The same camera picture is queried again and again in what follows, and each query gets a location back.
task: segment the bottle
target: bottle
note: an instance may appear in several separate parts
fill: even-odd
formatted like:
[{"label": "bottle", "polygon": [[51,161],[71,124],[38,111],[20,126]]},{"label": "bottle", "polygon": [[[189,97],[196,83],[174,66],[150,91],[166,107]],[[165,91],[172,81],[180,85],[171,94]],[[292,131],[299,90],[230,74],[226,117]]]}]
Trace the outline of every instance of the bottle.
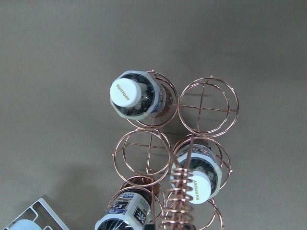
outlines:
[{"label": "bottle", "polygon": [[[134,178],[133,182],[143,179]],[[95,230],[143,230],[151,217],[152,196],[139,188],[131,188],[121,193],[106,211],[106,214],[95,224]]]},{"label": "bottle", "polygon": [[142,120],[165,115],[172,104],[172,94],[148,72],[129,70],[111,85],[110,102],[123,118]]},{"label": "bottle", "polygon": [[[176,157],[182,167],[187,160],[190,144],[180,148]],[[193,182],[188,183],[192,188],[187,194],[193,197],[192,204],[202,204],[214,197],[221,186],[222,171],[216,163],[216,159],[210,148],[200,144],[193,144],[190,169],[193,176],[189,179]]]}]

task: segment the gray floor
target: gray floor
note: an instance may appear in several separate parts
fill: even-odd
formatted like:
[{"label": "gray floor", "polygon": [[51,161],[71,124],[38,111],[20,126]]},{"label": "gray floor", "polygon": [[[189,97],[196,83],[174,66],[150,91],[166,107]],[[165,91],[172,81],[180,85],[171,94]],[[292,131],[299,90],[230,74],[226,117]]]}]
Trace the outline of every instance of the gray floor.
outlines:
[{"label": "gray floor", "polygon": [[129,69],[179,92],[210,75],[230,83],[241,111],[217,138],[234,169],[216,197],[226,229],[306,229],[306,6],[2,1],[0,229],[42,196],[71,229],[94,229],[122,184],[111,154],[133,127],[108,88]]}]

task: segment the wire bottle holder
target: wire bottle holder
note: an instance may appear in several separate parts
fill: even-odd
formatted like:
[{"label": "wire bottle holder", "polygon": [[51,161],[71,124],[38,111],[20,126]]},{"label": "wire bottle holder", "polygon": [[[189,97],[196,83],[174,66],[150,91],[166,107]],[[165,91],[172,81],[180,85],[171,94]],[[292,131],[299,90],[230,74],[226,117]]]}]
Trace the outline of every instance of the wire bottle holder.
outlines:
[{"label": "wire bottle holder", "polygon": [[[192,151],[192,144],[194,142],[200,141],[205,142],[207,144],[211,144],[212,146],[215,146],[218,150],[214,152],[215,157],[219,161],[219,167],[226,169],[227,172],[224,176],[224,180],[220,186],[220,189],[222,189],[225,184],[227,183],[229,179],[229,175],[232,172],[231,169],[231,163],[229,159],[229,155],[226,152],[226,150],[223,148],[221,144],[219,144],[217,141],[213,139],[213,137],[220,136],[224,133],[226,133],[236,122],[239,112],[239,102],[237,95],[234,91],[234,89],[226,82],[213,78],[212,76],[209,78],[201,78],[198,80],[193,81],[191,84],[189,84],[184,91],[182,92],[180,98],[178,98],[176,88],[174,87],[173,83],[166,78],[164,75],[155,72],[154,70],[149,71],[152,76],[154,76],[161,84],[163,84],[165,87],[169,89],[169,91],[172,94],[172,104],[171,104],[171,111],[165,118],[152,118],[148,119],[146,121],[134,121],[134,120],[128,120],[132,125],[137,127],[136,130],[131,131],[124,135],[118,142],[116,149],[113,156],[114,166],[119,174],[119,176],[125,181],[121,189],[117,192],[117,194],[113,197],[111,202],[116,199],[116,197],[121,193],[129,188],[124,188],[124,185],[129,184],[130,188],[139,188],[141,190],[144,190],[148,193],[152,194],[152,204],[151,208],[153,210],[153,216],[151,223],[155,224],[155,219],[158,217],[162,218],[162,224],[160,229],[162,230],[186,230],[186,229],[194,229],[195,227],[191,224],[193,221],[193,216],[191,215],[191,211],[193,210],[193,207],[191,206],[190,202],[193,198],[192,196],[188,195],[186,192],[192,190],[191,187],[188,186],[188,183],[192,180],[189,179],[191,177],[190,173],[190,157],[191,157],[191,151]],[[194,105],[186,105],[183,104],[185,97],[189,94],[190,91],[193,89],[201,87],[201,98],[200,98],[200,104],[199,106]],[[212,89],[215,89],[221,95],[223,96],[225,102],[226,102],[226,108],[210,108],[210,107],[204,107],[203,106],[203,97],[206,93],[206,89],[208,87],[211,87]],[[192,125],[188,124],[187,121],[193,120],[191,117],[185,116],[183,110],[184,109],[192,109],[197,110],[198,113],[196,114],[196,117],[194,118],[194,121],[197,122],[196,127],[192,127]],[[166,137],[164,133],[160,131],[160,128],[167,125],[176,115],[178,111],[179,119],[183,126],[191,132],[191,134],[187,135],[185,138],[181,139],[174,148],[171,148],[170,141]],[[201,123],[201,114],[202,111],[214,111],[219,113],[225,113],[224,119],[221,123],[216,125],[213,128],[204,129],[203,125]],[[150,141],[146,144],[140,144],[140,143],[134,143],[130,142],[130,138],[133,135],[136,134],[149,134],[150,135]],[[153,137],[158,138],[162,142],[162,146],[153,145]],[[182,167],[179,162],[177,161],[175,154],[176,152],[184,145],[190,144],[190,149],[188,152],[187,160],[185,162],[184,167]],[[138,170],[134,169],[129,162],[127,161],[126,156],[126,148],[128,146],[138,146],[138,147],[147,147],[147,163],[145,168],[145,173],[139,172]],[[155,172],[152,172],[152,169],[150,168],[150,160],[152,157],[152,150],[153,149],[162,149],[166,151],[168,154],[168,160],[164,167],[162,167],[160,170],[157,170]],[[119,153],[122,153],[124,164],[127,166],[127,168],[132,171],[136,176],[127,178],[124,173],[121,172],[119,166],[118,166],[118,155]],[[171,172],[173,176],[173,180],[171,180],[171,183],[175,185],[174,188],[168,189],[168,192],[163,191],[159,183],[167,176],[168,171],[170,169],[171,164],[174,163],[176,165],[176,168],[173,169]],[[147,183],[138,184],[134,183],[132,178],[140,177],[140,178],[147,178]],[[162,193],[162,203],[159,201],[159,198],[157,197],[157,192],[154,192],[154,187],[159,188],[159,193]],[[224,223],[222,220],[222,215],[218,207],[216,206],[215,200],[213,198],[209,199],[207,201],[211,206],[213,207],[213,215],[208,221],[206,225],[201,227],[199,230],[203,230],[207,227],[209,227],[214,219],[217,217],[220,222],[220,229],[224,228]],[[154,210],[155,210],[155,203],[158,203],[159,207],[161,208],[161,212],[155,216]]]}]

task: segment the copper wire rack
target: copper wire rack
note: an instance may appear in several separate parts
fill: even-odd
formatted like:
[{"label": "copper wire rack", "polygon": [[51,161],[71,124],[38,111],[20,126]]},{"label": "copper wire rack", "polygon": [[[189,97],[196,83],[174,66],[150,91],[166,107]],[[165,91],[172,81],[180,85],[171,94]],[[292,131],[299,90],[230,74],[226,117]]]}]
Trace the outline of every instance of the copper wire rack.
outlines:
[{"label": "copper wire rack", "polygon": [[[127,191],[131,188],[139,188],[143,191],[150,193],[152,196],[152,216],[150,222],[151,224],[155,225],[156,220],[159,219],[161,224],[159,224],[158,228],[161,230],[192,230],[195,229],[195,226],[193,225],[194,218],[192,214],[193,206],[189,202],[192,200],[192,197],[186,193],[187,191],[192,190],[192,188],[188,186],[188,183],[192,181],[191,179],[189,179],[189,177],[191,176],[189,164],[192,152],[192,144],[200,142],[205,143],[206,145],[214,146],[216,148],[216,151],[214,151],[213,153],[219,161],[219,167],[224,170],[223,182],[221,183],[220,187],[220,189],[222,189],[227,183],[229,176],[232,172],[231,163],[226,150],[221,144],[215,141],[213,137],[217,137],[226,133],[236,122],[239,113],[238,98],[234,89],[228,83],[220,79],[214,78],[213,76],[193,81],[183,90],[181,96],[178,97],[175,86],[167,77],[155,72],[154,70],[149,71],[148,73],[150,73],[161,84],[167,87],[171,92],[171,109],[166,115],[166,117],[152,118],[146,121],[128,120],[128,122],[130,122],[136,127],[136,130],[125,134],[119,140],[118,144],[116,145],[115,151],[112,154],[115,169],[118,175],[124,180],[124,184],[120,188],[120,190],[114,195],[109,205],[111,205],[111,203],[122,192]],[[226,105],[224,108],[212,108],[203,105],[203,97],[205,96],[206,90],[209,87],[221,94]],[[185,98],[188,97],[189,93],[196,88],[200,88],[201,92],[197,94],[191,93],[191,95],[199,96],[199,104],[186,104]],[[193,111],[194,117],[185,115],[184,111],[187,109]],[[224,119],[222,120],[222,122],[218,123],[214,127],[206,129],[204,127],[204,124],[206,124],[207,122],[204,122],[201,117],[203,111],[223,113]],[[181,123],[190,132],[190,134],[179,140],[174,145],[174,147],[171,147],[169,139],[163,132],[161,132],[160,129],[166,126],[171,120],[173,120],[177,112]],[[194,126],[189,124],[188,121],[194,121]],[[138,139],[134,138],[135,135],[140,135],[142,137],[147,135],[149,136],[149,139],[143,141],[143,143],[139,143],[137,141],[133,141],[135,139]],[[153,143],[153,139],[155,139],[156,141],[158,140],[160,144]],[[190,148],[188,151],[187,160],[183,167],[176,159],[175,154],[182,146],[186,144],[190,144]],[[127,160],[128,148],[134,148],[133,152],[135,154],[139,152],[136,150],[136,148],[147,148],[147,160],[145,162],[146,165],[142,165],[144,168],[142,172],[139,169],[135,169]],[[152,152],[155,150],[162,151],[167,158],[165,164],[163,164],[162,168],[158,170],[153,170],[150,167],[150,162],[153,158]],[[118,164],[120,155],[122,155],[121,161],[123,162],[121,166]],[[170,169],[172,164],[175,164],[176,168],[171,171]],[[134,176],[128,176],[128,174],[122,170],[123,167],[126,167],[126,169],[129,170]],[[169,175],[170,171],[171,175],[173,176],[173,179],[170,181],[170,183],[173,184],[174,187],[164,190],[160,186],[160,182],[163,181],[167,175]],[[133,180],[134,178],[146,178],[147,180],[145,183],[136,183]],[[213,214],[209,218],[209,220],[205,222],[201,228],[198,229],[203,230],[208,228],[214,222],[215,219],[219,221],[219,228],[223,229],[224,223],[222,215],[219,208],[217,207],[214,198],[209,199],[207,203],[212,206]]]}]

